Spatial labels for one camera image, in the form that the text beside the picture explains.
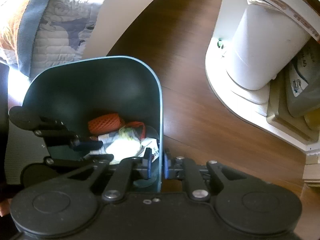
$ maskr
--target wooden floor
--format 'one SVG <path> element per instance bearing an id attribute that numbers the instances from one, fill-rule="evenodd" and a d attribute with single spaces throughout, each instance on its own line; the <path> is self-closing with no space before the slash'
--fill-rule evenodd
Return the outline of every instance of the wooden floor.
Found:
<path id="1" fill-rule="evenodd" d="M 136 57 L 159 77 L 164 146 L 172 155 L 188 156 L 199 164 L 217 160 L 293 191 L 304 205 L 296 232 L 305 240 L 319 239 L 319 195 L 302 190 L 305 156 L 234 116 L 209 86 L 205 54 L 220 4 L 221 0 L 154 0 L 109 55 Z M 163 190 L 177 190 L 177 184 L 164 182 Z"/>

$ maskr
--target white base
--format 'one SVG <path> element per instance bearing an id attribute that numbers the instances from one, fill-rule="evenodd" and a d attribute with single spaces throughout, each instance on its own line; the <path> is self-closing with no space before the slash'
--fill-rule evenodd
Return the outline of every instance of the white base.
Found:
<path id="1" fill-rule="evenodd" d="M 217 42 L 217 38 L 212 38 L 210 41 L 205 58 L 205 69 L 213 92 L 216 94 L 219 100 L 237 117 L 277 136 L 287 143 L 297 147 L 305 154 L 320 152 L 319 141 L 313 144 L 303 143 L 267 123 L 265 116 L 267 113 L 268 103 L 258 105 L 252 103 L 252 100 L 250 102 L 249 100 L 252 95 L 250 95 L 249 90 L 235 85 L 233 80 L 227 74 L 225 65 L 228 63 L 228 61 L 222 56 L 224 51 L 218 48 Z M 239 96 L 241 95 L 240 90 L 243 90 L 242 95 L 246 95 L 249 100 Z M 262 88 L 253 95 L 261 98 L 260 101 L 263 102 L 265 101 L 265 98 L 268 98 L 266 93 L 269 94 L 269 89 Z"/>

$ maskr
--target orange mesh bag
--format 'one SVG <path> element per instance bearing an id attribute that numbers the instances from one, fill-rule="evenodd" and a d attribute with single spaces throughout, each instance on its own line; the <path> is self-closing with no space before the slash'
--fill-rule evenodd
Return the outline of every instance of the orange mesh bag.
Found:
<path id="1" fill-rule="evenodd" d="M 101 135 L 119 130 L 124 124 L 118 114 L 105 114 L 89 121 L 88 129 L 91 134 Z"/>

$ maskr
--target yellow object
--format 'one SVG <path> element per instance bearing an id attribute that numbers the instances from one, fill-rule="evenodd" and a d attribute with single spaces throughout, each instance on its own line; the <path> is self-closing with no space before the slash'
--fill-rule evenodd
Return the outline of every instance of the yellow object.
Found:
<path id="1" fill-rule="evenodd" d="M 320 108 L 306 113 L 304 119 L 311 130 L 320 130 Z"/>

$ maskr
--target dark green bin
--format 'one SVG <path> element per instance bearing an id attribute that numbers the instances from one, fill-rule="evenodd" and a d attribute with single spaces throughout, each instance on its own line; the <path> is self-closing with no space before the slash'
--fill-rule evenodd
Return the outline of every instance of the dark green bin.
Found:
<path id="1" fill-rule="evenodd" d="M 31 83 L 23 106 L 60 119 L 69 130 L 89 136 L 87 122 L 107 113 L 141 121 L 159 135 L 157 179 L 145 190 L 160 191 L 163 148 L 163 105 L 160 82 L 142 61 L 126 56 L 81 60 L 50 68 Z M 50 147 L 53 157 L 79 159 L 67 146 Z"/>

